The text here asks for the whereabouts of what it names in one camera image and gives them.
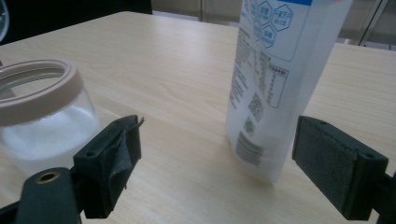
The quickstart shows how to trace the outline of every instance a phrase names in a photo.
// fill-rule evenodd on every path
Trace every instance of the light wood grain surface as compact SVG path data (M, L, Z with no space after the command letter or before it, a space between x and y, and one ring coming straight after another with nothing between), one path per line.
M143 158L115 211L84 223L349 223L290 154L275 184L249 177L234 159L225 115L236 37L233 27L124 12L0 47L3 64L76 63L104 125L146 119ZM387 156L390 175L395 73L396 52L337 44L305 110ZM5 206L19 199L25 177L3 153L0 176Z

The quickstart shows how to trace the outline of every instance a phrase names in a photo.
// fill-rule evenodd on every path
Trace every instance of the beige lid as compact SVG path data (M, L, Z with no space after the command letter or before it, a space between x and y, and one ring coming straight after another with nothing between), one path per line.
M52 78L47 86L15 95L11 88ZM77 68L56 60L38 60L0 67L0 127L40 119L69 105L81 93L83 83Z

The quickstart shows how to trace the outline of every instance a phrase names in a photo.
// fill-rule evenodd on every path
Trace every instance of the white carton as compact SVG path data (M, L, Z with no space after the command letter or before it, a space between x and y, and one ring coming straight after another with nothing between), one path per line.
M233 153L277 181L352 0L244 0L227 115Z

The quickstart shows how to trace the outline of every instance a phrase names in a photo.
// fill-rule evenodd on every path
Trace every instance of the chair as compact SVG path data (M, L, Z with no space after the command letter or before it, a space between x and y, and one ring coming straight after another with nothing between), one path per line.
M121 11L152 14L150 0L6 0L6 4L9 27L0 45Z

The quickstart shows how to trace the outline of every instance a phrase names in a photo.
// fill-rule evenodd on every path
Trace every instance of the clear plastic jar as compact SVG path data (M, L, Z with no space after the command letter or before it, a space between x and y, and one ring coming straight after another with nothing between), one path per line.
M0 148L28 176L73 166L100 132L77 68L54 60L0 67Z

